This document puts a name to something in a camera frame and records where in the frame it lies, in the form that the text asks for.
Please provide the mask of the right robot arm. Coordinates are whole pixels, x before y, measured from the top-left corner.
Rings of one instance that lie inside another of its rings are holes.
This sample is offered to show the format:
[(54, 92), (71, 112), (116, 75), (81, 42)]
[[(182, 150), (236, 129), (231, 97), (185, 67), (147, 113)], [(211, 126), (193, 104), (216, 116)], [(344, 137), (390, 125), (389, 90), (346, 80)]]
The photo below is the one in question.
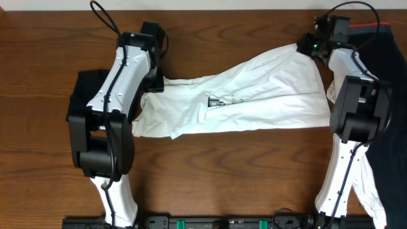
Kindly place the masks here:
[(315, 19), (314, 34), (298, 41), (297, 51), (320, 60), (334, 74), (335, 104), (329, 118), (334, 146), (324, 184), (315, 206), (319, 219), (343, 219), (359, 162), (369, 144), (387, 127), (389, 84), (362, 63), (348, 41), (350, 20), (324, 15)]

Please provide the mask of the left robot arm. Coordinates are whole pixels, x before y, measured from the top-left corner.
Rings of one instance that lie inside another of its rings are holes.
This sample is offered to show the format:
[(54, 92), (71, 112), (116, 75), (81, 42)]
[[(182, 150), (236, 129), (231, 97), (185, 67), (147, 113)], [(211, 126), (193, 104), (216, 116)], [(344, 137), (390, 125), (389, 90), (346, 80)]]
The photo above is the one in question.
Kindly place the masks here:
[(158, 63), (167, 44), (159, 27), (125, 32), (108, 75), (78, 74), (67, 113), (72, 160), (98, 189), (106, 216), (65, 219), (63, 228), (133, 228), (137, 204), (128, 179), (135, 151), (130, 123), (140, 91), (163, 91)]

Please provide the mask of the white robot-print t-shirt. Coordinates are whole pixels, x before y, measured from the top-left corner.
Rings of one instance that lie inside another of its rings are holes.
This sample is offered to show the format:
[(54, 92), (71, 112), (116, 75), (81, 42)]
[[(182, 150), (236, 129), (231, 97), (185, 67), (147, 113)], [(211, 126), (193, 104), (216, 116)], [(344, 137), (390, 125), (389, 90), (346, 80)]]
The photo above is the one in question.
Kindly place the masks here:
[(132, 122), (135, 137), (314, 128), (329, 124), (319, 70), (295, 44), (262, 53), (231, 69), (190, 80), (165, 79), (145, 93)]

